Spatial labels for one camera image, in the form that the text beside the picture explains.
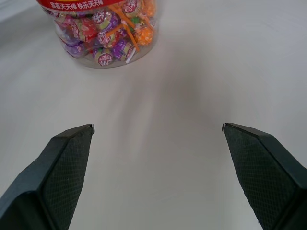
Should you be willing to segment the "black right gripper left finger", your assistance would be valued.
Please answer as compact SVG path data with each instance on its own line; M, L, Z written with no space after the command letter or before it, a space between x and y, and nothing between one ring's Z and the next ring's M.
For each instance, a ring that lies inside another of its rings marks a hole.
M94 125L54 136L0 197L0 230L68 230L82 192Z

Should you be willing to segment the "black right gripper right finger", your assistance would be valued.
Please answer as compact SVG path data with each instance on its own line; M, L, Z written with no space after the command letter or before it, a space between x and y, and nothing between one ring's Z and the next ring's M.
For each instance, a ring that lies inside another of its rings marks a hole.
M268 133L234 123L222 131L263 230L307 230L307 168Z

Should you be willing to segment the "purple wrapped lollipop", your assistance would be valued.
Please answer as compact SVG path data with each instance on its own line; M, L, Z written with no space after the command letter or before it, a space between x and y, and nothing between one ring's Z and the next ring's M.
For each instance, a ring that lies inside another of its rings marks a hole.
M114 55L110 48L97 48L92 53L94 64L98 68L106 68L114 61Z
M97 29L104 32L110 31L119 25L118 16L113 11L109 10L97 11L93 14L92 20Z
M135 47L132 42L125 39L121 39L112 48L112 52L114 57L118 61L126 61L131 57L131 55L134 54Z
M70 54L74 58L80 58L85 53L85 46L83 42L79 42L74 45L65 44L64 49L68 54Z
M103 47L106 47L106 48L113 47L117 42L115 33L111 35L107 35L107 32L100 31L97 34L97 38L98 38L99 43L102 44Z

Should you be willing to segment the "red wrapped lollipop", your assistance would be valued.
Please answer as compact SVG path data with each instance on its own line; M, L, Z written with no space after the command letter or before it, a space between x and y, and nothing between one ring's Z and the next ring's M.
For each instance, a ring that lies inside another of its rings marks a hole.
M74 37L83 42L91 42L98 34L95 23L89 18L76 19L71 27Z

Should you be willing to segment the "clear plastic lollipop jar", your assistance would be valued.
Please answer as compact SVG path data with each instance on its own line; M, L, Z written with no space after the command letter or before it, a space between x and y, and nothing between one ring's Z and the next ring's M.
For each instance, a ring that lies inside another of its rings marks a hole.
M107 35L116 34L117 42L121 39L132 42L135 52L126 61L115 61L106 68L120 67L134 62L146 55L154 46L158 31L158 16L149 17L144 11L143 0L37 0L44 12L53 20L56 34L64 49L64 45L74 45L83 42L74 37L72 23L76 19L89 18L97 11L113 11L119 18L119 25L110 31ZM154 31L154 38L150 45L138 45L135 39L135 30L141 27L148 27ZM94 64L93 50L97 48L106 48L99 43L96 37L91 42L83 42L85 53L80 58L70 56L82 65L98 68Z

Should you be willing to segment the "orange wrapped lollipop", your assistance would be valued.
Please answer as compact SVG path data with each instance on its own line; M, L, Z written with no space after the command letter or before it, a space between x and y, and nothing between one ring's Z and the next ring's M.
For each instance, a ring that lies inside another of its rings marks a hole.
M141 27L135 30L135 39L138 45L148 46L152 43L154 31L148 27Z
M149 17L155 17L157 13L156 0L143 0L143 3L146 15Z

